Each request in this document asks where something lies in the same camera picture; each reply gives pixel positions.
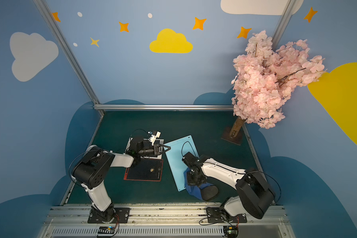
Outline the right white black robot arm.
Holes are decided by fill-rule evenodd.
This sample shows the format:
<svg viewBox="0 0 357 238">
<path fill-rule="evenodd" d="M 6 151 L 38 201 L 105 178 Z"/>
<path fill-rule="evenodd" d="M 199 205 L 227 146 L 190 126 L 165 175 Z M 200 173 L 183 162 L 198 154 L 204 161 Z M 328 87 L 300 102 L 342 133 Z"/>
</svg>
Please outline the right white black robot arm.
<svg viewBox="0 0 357 238">
<path fill-rule="evenodd" d="M 233 168 L 209 156 L 195 157 L 190 152 L 182 161 L 187 165 L 184 183 L 190 195 L 207 202 L 218 196 L 219 188 L 209 183 L 208 178 L 217 179 L 237 191 L 238 196 L 228 198 L 219 208 L 220 217 L 224 219 L 245 213 L 262 219 L 275 199 L 274 189 L 258 170 Z"/>
</svg>

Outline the red frame drawing tablet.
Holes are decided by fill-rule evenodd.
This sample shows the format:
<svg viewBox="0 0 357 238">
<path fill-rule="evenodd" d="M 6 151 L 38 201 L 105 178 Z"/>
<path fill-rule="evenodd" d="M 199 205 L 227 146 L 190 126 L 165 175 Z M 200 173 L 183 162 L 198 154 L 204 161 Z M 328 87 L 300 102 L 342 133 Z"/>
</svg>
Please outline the red frame drawing tablet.
<svg viewBox="0 0 357 238">
<path fill-rule="evenodd" d="M 126 169 L 124 180 L 161 181 L 162 169 L 162 159 L 141 159 L 136 166 Z"/>
</svg>

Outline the blue wiping cloth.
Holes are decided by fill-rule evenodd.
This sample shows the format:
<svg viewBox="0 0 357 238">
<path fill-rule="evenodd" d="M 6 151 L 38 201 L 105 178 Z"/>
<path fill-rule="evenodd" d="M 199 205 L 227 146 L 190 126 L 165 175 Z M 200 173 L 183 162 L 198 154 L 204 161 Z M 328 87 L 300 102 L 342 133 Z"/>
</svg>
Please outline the blue wiping cloth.
<svg viewBox="0 0 357 238">
<path fill-rule="evenodd" d="M 187 168 L 184 172 L 184 186 L 189 195 L 192 195 L 200 200 L 209 202 L 219 195 L 219 189 L 217 186 L 211 183 L 204 183 L 200 186 L 189 185 L 188 175 L 190 175 L 190 169 Z"/>
</svg>

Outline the white blue drawing tablet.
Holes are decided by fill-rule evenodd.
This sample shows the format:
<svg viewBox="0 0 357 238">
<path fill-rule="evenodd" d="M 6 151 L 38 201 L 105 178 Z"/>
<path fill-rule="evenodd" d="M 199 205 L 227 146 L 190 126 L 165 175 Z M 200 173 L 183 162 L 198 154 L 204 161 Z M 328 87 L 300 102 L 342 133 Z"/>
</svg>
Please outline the white blue drawing tablet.
<svg viewBox="0 0 357 238">
<path fill-rule="evenodd" d="M 169 166 L 177 187 L 177 190 L 185 190 L 184 172 L 187 170 L 187 165 L 182 161 L 183 156 L 190 152 L 192 155 L 198 157 L 198 152 L 195 147 L 191 135 L 183 138 L 164 143 L 165 146 L 170 147 L 170 150 L 165 152 Z"/>
</svg>

